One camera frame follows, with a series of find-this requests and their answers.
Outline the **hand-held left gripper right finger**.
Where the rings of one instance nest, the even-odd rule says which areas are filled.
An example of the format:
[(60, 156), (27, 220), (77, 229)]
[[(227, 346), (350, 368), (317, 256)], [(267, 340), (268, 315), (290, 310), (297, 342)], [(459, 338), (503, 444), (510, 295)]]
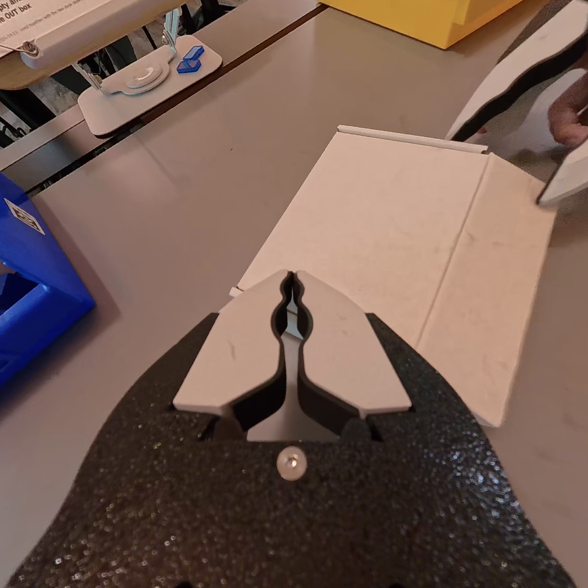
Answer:
[(295, 275), (298, 400), (335, 435), (352, 419), (404, 412), (412, 402), (362, 308), (304, 270)]

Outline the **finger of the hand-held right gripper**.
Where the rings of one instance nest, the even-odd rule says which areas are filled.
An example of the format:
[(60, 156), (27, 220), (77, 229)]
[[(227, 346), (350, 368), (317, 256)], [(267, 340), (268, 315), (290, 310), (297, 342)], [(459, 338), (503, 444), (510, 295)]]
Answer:
[(587, 188), (587, 140), (570, 151), (537, 198), (537, 205), (555, 205)]
[(525, 92), (574, 65), (587, 49), (587, 9), (563, 8), (494, 69), (463, 107), (446, 139), (465, 142)]

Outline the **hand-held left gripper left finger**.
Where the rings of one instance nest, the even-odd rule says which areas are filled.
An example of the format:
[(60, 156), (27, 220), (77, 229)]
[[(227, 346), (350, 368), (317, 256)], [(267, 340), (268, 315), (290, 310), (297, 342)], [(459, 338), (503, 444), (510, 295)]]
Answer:
[(281, 408), (292, 285), (293, 272), (278, 270), (220, 310), (173, 400), (176, 409), (232, 418), (250, 430)]

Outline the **white cardboard box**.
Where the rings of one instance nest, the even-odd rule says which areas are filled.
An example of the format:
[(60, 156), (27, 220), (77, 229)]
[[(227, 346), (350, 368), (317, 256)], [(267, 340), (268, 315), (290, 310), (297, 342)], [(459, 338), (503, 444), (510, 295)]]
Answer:
[(306, 270), (376, 314), (500, 427), (556, 212), (481, 146), (340, 126), (230, 295)]

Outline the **blue plastic bin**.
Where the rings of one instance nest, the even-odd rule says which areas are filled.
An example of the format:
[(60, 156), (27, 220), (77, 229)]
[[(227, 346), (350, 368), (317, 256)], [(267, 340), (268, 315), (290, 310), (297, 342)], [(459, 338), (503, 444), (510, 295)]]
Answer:
[(95, 301), (39, 211), (1, 174), (1, 386)]

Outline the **person's right hand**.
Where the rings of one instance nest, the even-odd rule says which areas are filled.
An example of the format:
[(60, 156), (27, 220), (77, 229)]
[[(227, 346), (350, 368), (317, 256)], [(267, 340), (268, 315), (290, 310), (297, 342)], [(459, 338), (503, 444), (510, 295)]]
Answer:
[(552, 103), (548, 126), (554, 140), (565, 147), (577, 148), (587, 139), (587, 72)]

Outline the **yellow plastic bin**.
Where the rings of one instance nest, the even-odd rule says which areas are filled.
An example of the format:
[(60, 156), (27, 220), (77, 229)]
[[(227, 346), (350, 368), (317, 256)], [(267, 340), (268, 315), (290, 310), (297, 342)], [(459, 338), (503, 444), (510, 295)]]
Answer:
[(320, 1), (440, 49), (509, 11), (520, 1)]

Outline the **white clipboard stand base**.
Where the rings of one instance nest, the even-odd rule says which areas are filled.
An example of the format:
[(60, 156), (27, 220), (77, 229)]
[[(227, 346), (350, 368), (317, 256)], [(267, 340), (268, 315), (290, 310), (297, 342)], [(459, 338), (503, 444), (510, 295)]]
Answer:
[[(140, 116), (216, 72), (221, 56), (194, 35), (178, 35), (180, 17), (189, 10), (176, 8), (165, 15), (163, 44), (112, 75), (101, 78), (74, 68), (91, 84), (77, 100), (84, 119), (96, 137), (113, 135)], [(205, 49), (201, 69), (179, 74), (176, 66), (195, 45)]]

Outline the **instruction sheet on clipboard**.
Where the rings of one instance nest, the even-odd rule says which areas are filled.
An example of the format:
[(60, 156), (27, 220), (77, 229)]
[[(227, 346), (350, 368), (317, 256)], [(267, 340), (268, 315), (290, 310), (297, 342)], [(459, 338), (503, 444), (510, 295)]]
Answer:
[(132, 17), (128, 12), (123, 18), (103, 21), (84, 31), (55, 30), (36, 42), (25, 42), (17, 50), (1, 56), (1, 89), (24, 89), (40, 79), (50, 77), (142, 26), (162, 18), (181, 4), (185, 4), (185, 1), (160, 1), (158, 7), (152, 6), (142, 17)]

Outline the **printed instruction sheet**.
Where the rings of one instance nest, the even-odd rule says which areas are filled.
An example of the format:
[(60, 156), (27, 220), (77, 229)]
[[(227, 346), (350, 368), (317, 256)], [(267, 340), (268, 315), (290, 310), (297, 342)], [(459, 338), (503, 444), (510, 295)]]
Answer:
[(144, 16), (160, 1), (1, 1), (1, 56), (55, 30), (85, 30), (130, 13)]

